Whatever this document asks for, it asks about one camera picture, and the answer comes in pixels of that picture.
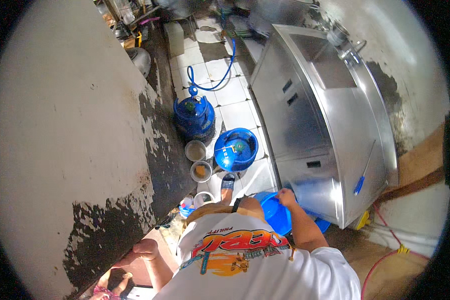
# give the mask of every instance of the slipper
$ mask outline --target slipper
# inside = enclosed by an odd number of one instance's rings
[[[222,190],[232,190],[235,185],[235,175],[233,173],[226,174],[222,179],[222,186],[220,189]]]

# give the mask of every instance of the white painted wall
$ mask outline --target white painted wall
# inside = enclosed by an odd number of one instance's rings
[[[405,152],[429,136],[450,110],[447,83],[432,41],[406,3],[321,0],[319,11],[324,19],[339,21],[349,39],[365,39],[363,59],[379,63],[396,80],[402,108],[389,117]]]
[[[380,214],[388,226],[397,234],[405,247],[431,256],[437,246],[447,216],[450,189],[444,182],[432,185],[419,192],[383,203]],[[391,249],[398,243],[383,222],[375,215],[375,227],[365,228],[369,240]]]
[[[72,203],[103,207],[149,172],[153,133],[142,133],[138,102],[147,82],[91,0],[35,1],[10,40],[0,62],[0,240],[36,299],[61,299],[72,292],[62,266]]]

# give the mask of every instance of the graphic print on shirt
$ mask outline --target graphic print on shirt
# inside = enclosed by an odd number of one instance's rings
[[[183,262],[180,269],[191,264],[199,264],[200,274],[211,271],[219,276],[233,276],[240,272],[246,273],[250,260],[258,257],[281,255],[290,245],[286,237],[276,232],[258,230],[232,230],[233,227],[210,231],[193,246],[191,258]]]

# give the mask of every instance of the screwdriver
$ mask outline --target screwdriver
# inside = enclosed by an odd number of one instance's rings
[[[360,176],[360,179],[358,180],[358,183],[356,184],[356,187],[353,191],[353,194],[355,196],[357,196],[360,193],[360,190],[362,189],[362,185],[365,180],[365,172],[367,171],[367,168],[369,167],[370,158],[372,157],[373,146],[375,145],[376,141],[377,141],[376,139],[373,140],[372,148],[370,149],[370,154],[368,154],[368,160],[366,161],[365,170],[363,170],[363,175]]]

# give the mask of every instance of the stainless steel counter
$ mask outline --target stainless steel counter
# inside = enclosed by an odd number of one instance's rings
[[[351,45],[342,46],[348,49]],[[277,182],[304,209],[340,228],[387,185],[398,184],[390,122],[370,71],[322,31],[273,25],[251,88],[266,127]],[[354,195],[371,151],[363,188]]]

